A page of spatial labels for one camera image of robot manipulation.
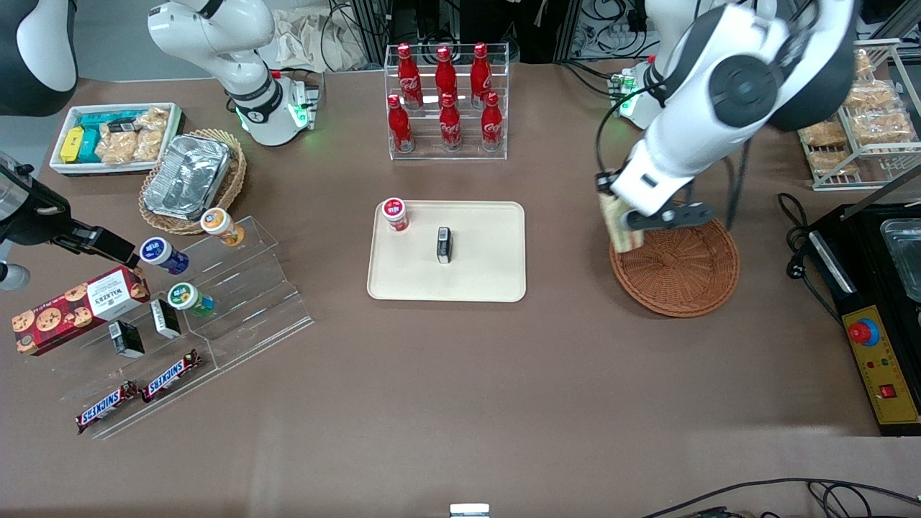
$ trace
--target cookie box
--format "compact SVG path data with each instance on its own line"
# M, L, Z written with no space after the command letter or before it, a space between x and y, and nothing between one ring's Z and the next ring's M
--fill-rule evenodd
M13 317L16 349L42 355L150 300L140 268L118 266Z

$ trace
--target black box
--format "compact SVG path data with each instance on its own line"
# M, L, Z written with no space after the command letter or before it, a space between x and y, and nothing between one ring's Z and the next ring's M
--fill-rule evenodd
M179 338L182 335L176 308L167 304L165 300L151 300L150 313L154 316L154 326L158 333L170 340Z
M131 324L121 320L109 324L109 336L115 346L115 352L127 358L141 358L144 356L144 345L141 343L141 334Z
M451 229L448 227L438 228L438 262L446 265L451 262Z

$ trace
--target yellow control panel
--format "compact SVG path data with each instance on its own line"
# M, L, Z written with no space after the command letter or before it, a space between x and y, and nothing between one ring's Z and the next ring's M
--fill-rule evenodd
M921 422L876 306L841 317L880 424Z

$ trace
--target candy bar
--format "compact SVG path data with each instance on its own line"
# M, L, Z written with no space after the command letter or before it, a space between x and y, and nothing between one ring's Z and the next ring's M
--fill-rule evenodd
M183 356L182 359L174 363L169 369L166 369L153 382L150 382L150 384L144 388L141 399L143 399L145 403L150 403L157 396L157 393L174 384L186 372L201 363L201 361L202 358L198 356L198 352L192 349L189 354Z
M125 381L122 386L115 389L114 392L105 396L101 401L87 408L84 413L75 418L77 427L76 434L80 435L84 430L89 428L89 425L102 419L103 416L114 410L118 405L138 394L141 394L141 389L139 389L134 382Z

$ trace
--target round wicker tray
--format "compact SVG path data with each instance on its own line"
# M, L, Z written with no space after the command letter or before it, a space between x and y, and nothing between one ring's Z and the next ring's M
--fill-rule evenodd
M739 284L739 251L719 221L647 230L643 246L609 250L617 280L653 312L689 318L723 305Z
M230 204L232 204L237 197L237 194L242 190L243 179L246 177L246 157L243 155L243 149L240 147L239 141L226 131L214 129L195 130L188 135L213 138L214 140L219 140L227 144L230 146L230 149L233 150L233 157L230 160L230 169L227 171L227 175L224 176L224 181L221 182L220 188L217 189L217 195L215 196L216 203L214 204L214 206L219 206L223 209L229 208ZM147 174L147 178L144 179L144 185L141 186L141 195L138 197L137 204L141 208L141 216L144 217L144 221L150 223L151 227L164 230L170 234L191 236L193 234L202 233L202 227L198 224L198 221L186 221L185 219L160 216L159 214L150 212L147 210L147 207L144 206L144 191L147 189L147 186L150 185L150 182L153 181L159 169L160 162L157 162L154 168L150 170L150 173Z

